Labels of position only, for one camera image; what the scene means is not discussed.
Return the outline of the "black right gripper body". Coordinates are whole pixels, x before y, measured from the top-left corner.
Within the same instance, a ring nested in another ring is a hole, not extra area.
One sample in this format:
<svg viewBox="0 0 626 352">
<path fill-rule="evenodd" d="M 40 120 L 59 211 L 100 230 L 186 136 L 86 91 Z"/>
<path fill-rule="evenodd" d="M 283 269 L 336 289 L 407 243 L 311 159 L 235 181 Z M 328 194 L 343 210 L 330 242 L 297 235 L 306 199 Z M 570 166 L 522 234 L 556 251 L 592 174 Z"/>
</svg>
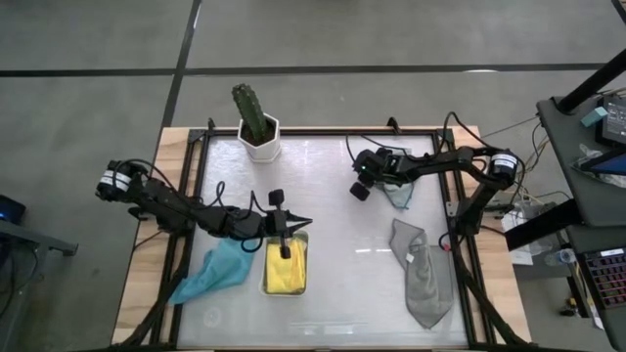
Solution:
<svg viewBox="0 0 626 352">
<path fill-rule="evenodd" d="M 358 182 L 366 188 L 372 188 L 381 180 L 385 168 L 386 159 L 392 155 L 392 151 L 386 148 L 363 150 L 358 153 L 352 163 L 353 170 L 358 174 Z"/>
</svg>

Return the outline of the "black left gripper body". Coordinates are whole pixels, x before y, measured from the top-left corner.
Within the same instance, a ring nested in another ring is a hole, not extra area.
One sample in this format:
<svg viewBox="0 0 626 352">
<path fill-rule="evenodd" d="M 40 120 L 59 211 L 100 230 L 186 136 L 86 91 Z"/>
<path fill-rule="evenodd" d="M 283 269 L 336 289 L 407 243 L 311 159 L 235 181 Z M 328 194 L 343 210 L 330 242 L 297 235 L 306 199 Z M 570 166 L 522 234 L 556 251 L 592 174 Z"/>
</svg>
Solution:
<svg viewBox="0 0 626 352">
<path fill-rule="evenodd" d="M 236 209 L 228 213 L 228 237 L 237 241 L 284 237 L 289 229 L 288 210 L 270 210 L 264 215 L 246 209 Z"/>
</svg>

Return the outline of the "light blue microfiber towel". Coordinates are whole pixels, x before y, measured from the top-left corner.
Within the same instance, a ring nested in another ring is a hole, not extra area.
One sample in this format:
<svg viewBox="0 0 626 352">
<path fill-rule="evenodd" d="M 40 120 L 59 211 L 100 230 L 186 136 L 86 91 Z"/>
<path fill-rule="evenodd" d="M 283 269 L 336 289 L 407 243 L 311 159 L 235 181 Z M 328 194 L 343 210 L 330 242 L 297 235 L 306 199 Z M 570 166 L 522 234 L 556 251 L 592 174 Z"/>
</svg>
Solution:
<svg viewBox="0 0 626 352">
<path fill-rule="evenodd" d="M 407 210 L 413 196 L 415 183 L 403 184 L 402 186 L 380 183 L 377 188 L 385 194 L 394 208 Z"/>
</svg>

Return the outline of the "teal microfiber towel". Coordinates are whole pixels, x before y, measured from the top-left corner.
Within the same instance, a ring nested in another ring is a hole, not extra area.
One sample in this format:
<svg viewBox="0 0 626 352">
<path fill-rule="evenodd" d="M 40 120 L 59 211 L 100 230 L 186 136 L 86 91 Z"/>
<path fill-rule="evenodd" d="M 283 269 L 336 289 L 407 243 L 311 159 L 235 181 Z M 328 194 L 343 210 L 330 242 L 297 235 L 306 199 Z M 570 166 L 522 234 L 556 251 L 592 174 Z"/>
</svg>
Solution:
<svg viewBox="0 0 626 352">
<path fill-rule="evenodd" d="M 203 294 L 242 284 L 253 258 L 254 253 L 244 251 L 240 242 L 220 240 L 205 254 L 201 268 L 175 288 L 168 303 L 183 304 Z"/>
</svg>

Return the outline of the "grey microfiber towel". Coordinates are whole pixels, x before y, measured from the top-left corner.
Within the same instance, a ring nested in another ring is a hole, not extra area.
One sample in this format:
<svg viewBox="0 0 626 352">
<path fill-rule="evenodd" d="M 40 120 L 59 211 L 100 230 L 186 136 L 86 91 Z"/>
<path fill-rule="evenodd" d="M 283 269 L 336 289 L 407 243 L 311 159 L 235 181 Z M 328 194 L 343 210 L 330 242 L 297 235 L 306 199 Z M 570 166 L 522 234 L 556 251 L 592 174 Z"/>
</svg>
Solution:
<svg viewBox="0 0 626 352">
<path fill-rule="evenodd" d="M 424 329 L 431 330 L 454 305 L 449 256 L 429 243 L 424 229 L 399 219 L 392 221 L 389 246 L 404 271 L 405 305 Z"/>
</svg>

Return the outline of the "white hexagonal plant pot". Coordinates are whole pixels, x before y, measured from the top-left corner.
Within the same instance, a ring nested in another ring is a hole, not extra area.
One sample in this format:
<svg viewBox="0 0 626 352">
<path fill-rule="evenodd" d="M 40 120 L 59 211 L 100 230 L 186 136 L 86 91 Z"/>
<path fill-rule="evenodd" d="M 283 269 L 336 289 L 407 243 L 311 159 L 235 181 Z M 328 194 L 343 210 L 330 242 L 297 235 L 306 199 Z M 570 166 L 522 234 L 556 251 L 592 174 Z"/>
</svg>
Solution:
<svg viewBox="0 0 626 352">
<path fill-rule="evenodd" d="M 239 142 L 246 149 L 248 157 L 256 163 L 271 163 L 281 152 L 280 121 L 268 113 L 265 113 L 264 117 L 270 126 L 270 134 L 269 140 L 263 144 L 256 146 L 246 138 L 246 124 L 242 119 L 238 129 Z"/>
</svg>

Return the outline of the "green cactus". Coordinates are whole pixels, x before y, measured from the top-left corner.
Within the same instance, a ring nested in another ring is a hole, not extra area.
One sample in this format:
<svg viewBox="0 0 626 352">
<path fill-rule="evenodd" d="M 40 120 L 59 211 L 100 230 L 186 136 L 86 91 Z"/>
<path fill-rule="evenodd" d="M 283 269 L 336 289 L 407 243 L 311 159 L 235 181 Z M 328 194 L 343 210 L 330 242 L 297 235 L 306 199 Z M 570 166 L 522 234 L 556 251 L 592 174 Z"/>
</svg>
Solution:
<svg viewBox="0 0 626 352">
<path fill-rule="evenodd" d="M 254 90 L 248 84 L 241 83 L 232 88 L 231 94 L 244 122 L 245 139 L 254 145 L 263 144 L 269 127 Z"/>
</svg>

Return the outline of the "white papers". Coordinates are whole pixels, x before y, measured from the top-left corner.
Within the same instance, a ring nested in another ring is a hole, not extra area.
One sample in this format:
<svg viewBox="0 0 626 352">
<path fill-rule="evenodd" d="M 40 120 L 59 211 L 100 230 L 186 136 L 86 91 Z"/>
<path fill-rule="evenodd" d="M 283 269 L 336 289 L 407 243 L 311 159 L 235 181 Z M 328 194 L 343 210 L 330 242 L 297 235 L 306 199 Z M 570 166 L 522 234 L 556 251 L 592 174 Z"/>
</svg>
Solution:
<svg viewBox="0 0 626 352">
<path fill-rule="evenodd" d="M 511 230 L 512 228 L 523 224 L 526 221 L 526 218 L 523 216 L 523 213 L 519 210 L 512 210 L 503 215 L 501 219 L 501 225 L 504 232 Z M 530 252 L 529 246 L 523 246 L 521 248 L 512 250 L 510 252 L 512 262 L 515 265 L 522 266 L 532 266 L 533 259 L 532 254 Z"/>
</svg>

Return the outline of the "dark grey desk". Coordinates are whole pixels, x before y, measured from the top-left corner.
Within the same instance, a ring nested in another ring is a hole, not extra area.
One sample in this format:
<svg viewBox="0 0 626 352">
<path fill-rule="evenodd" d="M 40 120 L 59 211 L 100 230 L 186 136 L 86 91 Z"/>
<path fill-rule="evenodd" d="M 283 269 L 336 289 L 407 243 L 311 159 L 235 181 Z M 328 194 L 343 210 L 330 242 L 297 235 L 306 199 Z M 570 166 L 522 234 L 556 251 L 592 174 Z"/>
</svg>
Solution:
<svg viewBox="0 0 626 352">
<path fill-rule="evenodd" d="M 580 122 L 594 108 L 595 101 L 583 103 L 570 114 L 561 113 L 559 102 L 559 98 L 540 101 L 537 110 L 572 192 L 572 199 L 507 231 L 508 249 L 517 249 L 565 230 L 599 308 L 608 340 L 614 349 L 626 352 L 626 302 L 604 306 L 586 258 L 591 253 L 601 255 L 618 249 L 626 254 L 626 189 L 597 181 L 571 167 L 581 156 L 581 145 L 601 152 L 606 152 L 608 148 L 598 144 L 593 130 Z"/>
</svg>

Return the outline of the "clear plastic bottle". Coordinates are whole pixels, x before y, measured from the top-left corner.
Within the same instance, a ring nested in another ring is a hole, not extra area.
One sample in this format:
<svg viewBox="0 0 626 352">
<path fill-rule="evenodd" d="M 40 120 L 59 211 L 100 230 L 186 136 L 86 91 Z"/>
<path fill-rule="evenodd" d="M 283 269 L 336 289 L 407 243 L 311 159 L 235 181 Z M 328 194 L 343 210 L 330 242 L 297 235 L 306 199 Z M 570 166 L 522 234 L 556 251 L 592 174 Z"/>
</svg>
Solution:
<svg viewBox="0 0 626 352">
<path fill-rule="evenodd" d="M 576 254 L 572 248 L 563 248 L 548 253 L 544 257 L 544 262 L 551 267 L 573 264 L 576 262 Z"/>
</svg>

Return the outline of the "small teal box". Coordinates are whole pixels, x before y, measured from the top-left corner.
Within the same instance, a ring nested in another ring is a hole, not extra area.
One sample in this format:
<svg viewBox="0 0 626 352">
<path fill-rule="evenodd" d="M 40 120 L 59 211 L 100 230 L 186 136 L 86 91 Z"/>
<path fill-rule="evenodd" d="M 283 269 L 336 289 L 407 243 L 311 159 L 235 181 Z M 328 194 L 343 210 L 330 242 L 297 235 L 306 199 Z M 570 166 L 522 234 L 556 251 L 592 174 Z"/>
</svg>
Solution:
<svg viewBox="0 0 626 352">
<path fill-rule="evenodd" d="M 583 116 L 580 122 L 584 127 L 588 128 L 603 120 L 607 115 L 608 112 L 604 107 L 597 107 Z"/>
</svg>

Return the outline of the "grey metal stand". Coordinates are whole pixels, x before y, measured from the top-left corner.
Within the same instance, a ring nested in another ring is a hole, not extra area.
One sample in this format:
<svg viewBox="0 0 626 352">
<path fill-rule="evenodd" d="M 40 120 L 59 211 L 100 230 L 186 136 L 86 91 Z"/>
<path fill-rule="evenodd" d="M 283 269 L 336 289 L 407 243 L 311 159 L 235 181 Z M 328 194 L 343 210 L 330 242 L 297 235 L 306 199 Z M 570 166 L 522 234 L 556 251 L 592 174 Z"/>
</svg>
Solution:
<svg viewBox="0 0 626 352">
<path fill-rule="evenodd" d="M 77 243 L 42 235 L 0 220 L 0 352 L 15 345 L 32 287 L 42 276 L 47 254 L 73 256 Z"/>
</svg>

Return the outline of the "black pole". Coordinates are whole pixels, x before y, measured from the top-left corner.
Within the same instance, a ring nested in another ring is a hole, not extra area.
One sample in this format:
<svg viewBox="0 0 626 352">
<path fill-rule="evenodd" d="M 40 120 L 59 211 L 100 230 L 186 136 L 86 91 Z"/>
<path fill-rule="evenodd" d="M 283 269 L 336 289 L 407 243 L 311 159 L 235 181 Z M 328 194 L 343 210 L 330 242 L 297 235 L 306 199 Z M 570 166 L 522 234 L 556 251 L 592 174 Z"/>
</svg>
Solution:
<svg viewBox="0 0 626 352">
<path fill-rule="evenodd" d="M 564 114 L 570 114 L 582 103 L 590 99 L 601 88 L 626 70 L 626 48 L 617 56 L 603 65 L 577 88 L 557 102 L 557 110 Z"/>
</svg>

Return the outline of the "black tablet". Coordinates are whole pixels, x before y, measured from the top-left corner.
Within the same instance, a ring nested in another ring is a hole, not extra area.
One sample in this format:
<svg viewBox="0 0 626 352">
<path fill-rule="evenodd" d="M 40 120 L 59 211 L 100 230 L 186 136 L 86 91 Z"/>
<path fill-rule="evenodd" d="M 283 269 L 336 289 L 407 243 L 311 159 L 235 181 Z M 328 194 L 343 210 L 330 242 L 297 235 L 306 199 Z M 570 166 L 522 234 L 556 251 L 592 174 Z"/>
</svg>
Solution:
<svg viewBox="0 0 626 352">
<path fill-rule="evenodd" d="M 626 176 L 626 149 L 613 150 L 591 158 L 583 162 L 580 169 L 594 174 Z"/>
</svg>

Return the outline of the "black computer with blue lights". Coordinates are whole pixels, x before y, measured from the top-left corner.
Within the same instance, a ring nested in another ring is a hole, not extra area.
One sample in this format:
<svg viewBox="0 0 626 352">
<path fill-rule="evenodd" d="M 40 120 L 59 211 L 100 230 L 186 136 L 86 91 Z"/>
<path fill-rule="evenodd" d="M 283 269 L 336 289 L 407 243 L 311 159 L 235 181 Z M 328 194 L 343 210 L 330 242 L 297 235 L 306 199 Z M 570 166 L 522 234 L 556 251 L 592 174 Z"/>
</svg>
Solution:
<svg viewBox="0 0 626 352">
<path fill-rule="evenodd" d="M 20 225 L 25 211 L 26 207 L 22 203 L 0 195 L 0 221 Z"/>
</svg>

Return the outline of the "black desk monitor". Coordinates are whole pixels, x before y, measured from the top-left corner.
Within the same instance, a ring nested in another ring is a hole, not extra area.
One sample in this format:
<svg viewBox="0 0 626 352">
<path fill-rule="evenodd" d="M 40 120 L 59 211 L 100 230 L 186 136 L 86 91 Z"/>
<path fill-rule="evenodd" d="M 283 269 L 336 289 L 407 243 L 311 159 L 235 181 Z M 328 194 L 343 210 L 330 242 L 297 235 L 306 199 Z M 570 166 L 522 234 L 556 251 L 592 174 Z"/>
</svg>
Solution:
<svg viewBox="0 0 626 352">
<path fill-rule="evenodd" d="M 626 146 L 626 99 L 617 96 L 603 98 L 603 108 L 607 111 L 601 122 L 599 136 L 605 144 Z"/>
</svg>

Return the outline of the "keyboard with coloured keys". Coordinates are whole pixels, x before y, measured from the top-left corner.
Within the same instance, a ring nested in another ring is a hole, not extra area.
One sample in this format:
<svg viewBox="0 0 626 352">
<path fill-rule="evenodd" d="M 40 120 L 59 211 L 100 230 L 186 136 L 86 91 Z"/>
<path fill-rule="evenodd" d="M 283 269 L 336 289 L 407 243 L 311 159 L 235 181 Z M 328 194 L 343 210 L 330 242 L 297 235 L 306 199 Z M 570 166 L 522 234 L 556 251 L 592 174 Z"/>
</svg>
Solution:
<svg viewBox="0 0 626 352">
<path fill-rule="evenodd" d="M 626 247 L 588 252 L 583 258 L 599 305 L 604 310 L 626 306 Z"/>
</svg>

